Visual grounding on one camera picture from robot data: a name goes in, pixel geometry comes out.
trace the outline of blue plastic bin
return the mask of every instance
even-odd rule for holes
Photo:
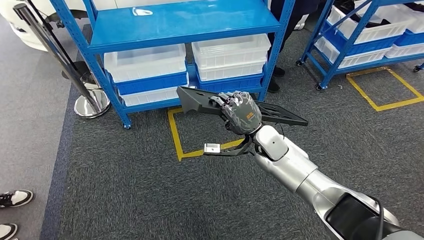
[[[212,80],[212,81],[200,81],[199,88],[209,92],[233,92],[233,91],[243,91],[261,86],[261,79],[264,76],[264,73],[248,75],[248,76],[238,76],[231,77],[221,80]]]
[[[325,21],[322,32],[326,31],[331,26],[332,25],[328,21]],[[334,47],[340,52],[343,50],[343,47],[348,41],[348,39],[343,35],[343,33],[341,31],[338,31],[337,28],[331,29],[330,31],[326,32],[324,34],[324,37],[328,41],[330,41],[330,43],[333,44]],[[346,56],[352,56],[356,54],[363,54],[363,53],[367,53],[367,52],[371,52],[375,50],[390,48],[399,37],[400,36],[392,36],[392,37],[383,38],[383,39],[379,39],[375,41],[354,44],[349,49],[349,51],[347,51]]]
[[[400,36],[394,44],[398,47],[414,45],[414,44],[423,44],[424,43],[424,32],[422,33],[413,33],[410,30],[406,30],[402,36]]]
[[[135,94],[157,89],[166,89],[187,84],[188,73],[186,71],[143,78],[139,80],[115,83],[121,95]]]

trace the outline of dark trousers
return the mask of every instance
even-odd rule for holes
[[[277,20],[280,20],[283,5],[284,5],[284,0],[272,0],[272,2],[271,2],[271,13],[274,15],[274,17]],[[303,17],[303,15],[296,13],[297,12],[297,11],[295,11],[296,7],[297,7],[296,4],[294,4],[293,12],[290,16],[290,20],[288,21],[287,29],[285,30],[284,38],[282,39],[282,43],[281,43],[281,46],[279,48],[280,53],[284,48],[284,44],[286,43],[286,40],[290,37],[290,35],[292,34],[296,25],[298,24],[298,22]],[[273,45],[274,44],[274,38],[275,38],[274,33],[273,32],[268,33],[268,38],[269,38],[269,41],[271,42],[271,45]],[[268,51],[268,58],[271,56],[271,48]]]

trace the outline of black shoe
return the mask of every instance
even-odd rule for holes
[[[14,192],[0,193],[0,208],[15,208],[23,206],[34,197],[34,193],[28,190],[16,190]]]
[[[274,71],[272,71],[272,76],[277,78],[282,78],[286,75],[286,71],[280,67],[274,67]]]
[[[271,81],[269,82],[269,86],[268,86],[268,93],[275,94],[275,93],[278,93],[279,91],[280,91],[280,86],[278,86],[274,78],[271,78]]]

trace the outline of stacked storage bin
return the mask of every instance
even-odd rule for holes
[[[189,84],[184,44],[108,52],[104,68],[127,107],[176,99]]]
[[[355,1],[355,7],[357,8],[364,2],[364,0]],[[357,14],[363,16],[367,8],[365,6]],[[338,68],[342,69],[383,59],[385,54],[392,49],[394,42],[405,32],[411,22],[409,16],[399,14],[397,11],[399,10],[394,5],[379,7],[371,17],[371,22],[380,23],[383,19],[386,19],[390,24],[364,28]],[[330,26],[345,16],[337,7],[332,6],[323,31],[325,32]],[[357,25],[358,23],[356,21],[348,18],[338,25],[336,29],[327,31],[315,43],[316,48],[331,63],[334,63]]]
[[[227,92],[261,86],[271,47],[266,34],[198,41],[191,46],[200,89]]]
[[[399,12],[408,16],[412,21],[403,35],[398,38],[385,56],[389,59],[424,53],[424,12],[414,11],[404,4],[396,5]]]

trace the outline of black and white sneaker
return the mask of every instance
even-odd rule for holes
[[[9,240],[18,231],[18,226],[13,223],[0,224],[0,240]]]
[[[29,203],[34,193],[28,190],[16,190],[0,193],[0,208],[15,208]]]

